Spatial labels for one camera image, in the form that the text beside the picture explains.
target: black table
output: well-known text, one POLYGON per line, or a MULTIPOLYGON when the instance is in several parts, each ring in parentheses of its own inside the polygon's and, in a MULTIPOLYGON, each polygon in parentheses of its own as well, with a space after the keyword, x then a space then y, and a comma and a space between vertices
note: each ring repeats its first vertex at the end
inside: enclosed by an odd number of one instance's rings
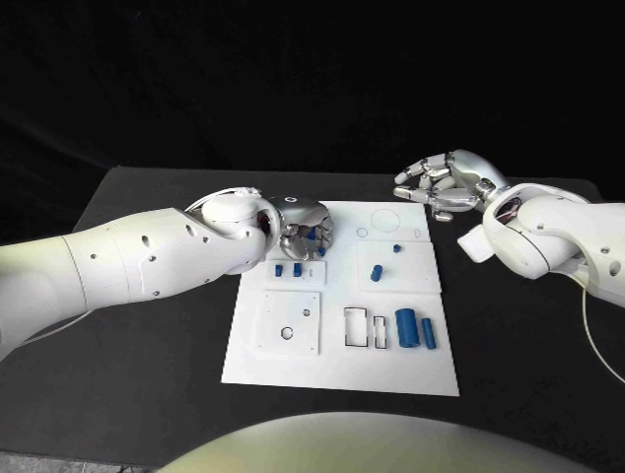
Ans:
MULTIPOLYGON (((598 200, 584 180, 533 180, 598 200)), ((78 230, 185 208, 235 185, 265 195, 387 201, 392 176, 113 169, 78 230)), ((325 411, 423 416, 522 439, 603 471, 625 471, 625 386, 590 349, 581 290, 549 275, 474 264, 457 238, 474 212, 431 225, 463 397, 222 384, 240 277, 160 301, 98 310, 0 366, 0 451, 162 466, 267 420, 325 411)), ((625 309, 588 299, 595 342, 625 375, 625 309)))

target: blue component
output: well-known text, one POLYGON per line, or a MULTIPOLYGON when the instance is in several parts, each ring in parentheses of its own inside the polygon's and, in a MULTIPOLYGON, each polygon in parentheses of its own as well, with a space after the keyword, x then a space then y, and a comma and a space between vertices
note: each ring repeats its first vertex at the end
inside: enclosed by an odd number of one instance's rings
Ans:
POLYGON ((420 346, 420 332, 417 330, 415 311, 411 308, 402 308, 395 312, 395 321, 398 323, 398 339, 402 348, 415 348, 420 346))
POLYGON ((431 318, 423 318, 424 341, 430 350, 437 349, 437 337, 434 336, 434 326, 431 325, 431 318))
POLYGON ((381 267, 381 264, 378 264, 375 267, 374 267, 374 270, 372 270, 372 280, 375 282, 379 281, 381 279, 381 272, 384 271, 384 268, 381 267))

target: blue block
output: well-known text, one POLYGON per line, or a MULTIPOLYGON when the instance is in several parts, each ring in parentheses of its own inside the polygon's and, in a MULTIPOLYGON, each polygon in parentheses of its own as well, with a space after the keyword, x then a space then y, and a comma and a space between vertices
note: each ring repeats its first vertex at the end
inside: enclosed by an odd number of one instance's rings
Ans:
POLYGON ((424 341, 430 350, 437 349, 437 337, 434 336, 434 326, 431 325, 431 318, 423 318, 424 341))
POLYGON ((381 279, 381 272, 384 271, 384 268, 381 267, 381 264, 378 264, 375 267, 374 267, 374 270, 372 270, 372 280, 375 282, 379 281, 381 279))
POLYGON ((402 308, 395 312, 395 321, 398 324, 398 340, 402 348, 415 348, 420 346, 420 332, 417 330, 415 311, 411 308, 402 308))

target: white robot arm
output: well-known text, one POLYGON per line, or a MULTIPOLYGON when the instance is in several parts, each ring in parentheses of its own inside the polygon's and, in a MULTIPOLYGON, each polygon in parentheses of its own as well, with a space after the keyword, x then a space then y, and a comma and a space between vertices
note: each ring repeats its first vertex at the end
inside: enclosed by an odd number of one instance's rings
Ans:
POLYGON ((317 259, 332 229, 319 202, 264 199, 255 189, 237 188, 185 212, 144 212, 84 232, 0 246, 0 362, 55 323, 244 273, 277 244, 293 259, 317 259))
POLYGON ((565 274, 625 307, 625 204, 591 204, 548 185, 512 187, 490 162, 464 150, 420 161, 395 182, 415 175, 420 187, 399 185, 394 193, 431 205, 438 221, 448 222, 454 212, 483 212, 482 224, 459 240, 473 261, 497 255, 531 279, 565 274))

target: robotic hand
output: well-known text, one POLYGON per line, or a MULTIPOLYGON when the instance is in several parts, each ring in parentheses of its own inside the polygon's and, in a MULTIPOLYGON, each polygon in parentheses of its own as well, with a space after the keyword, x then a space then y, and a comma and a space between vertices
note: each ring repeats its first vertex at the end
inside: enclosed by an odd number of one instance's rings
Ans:
POLYGON ((77 234, 0 246, 0 362, 29 337, 84 312, 241 274, 277 245, 291 259, 319 259, 332 240, 320 202, 264 199, 242 187, 208 195, 185 212, 144 212, 77 234))
POLYGON ((625 204, 591 204, 548 185, 512 187, 492 163, 464 150, 415 163, 395 183, 417 175, 420 187, 399 185, 394 193, 430 205, 437 221, 450 222, 454 212, 483 213, 459 240, 474 262, 496 255, 526 278, 565 274, 625 307, 625 204))

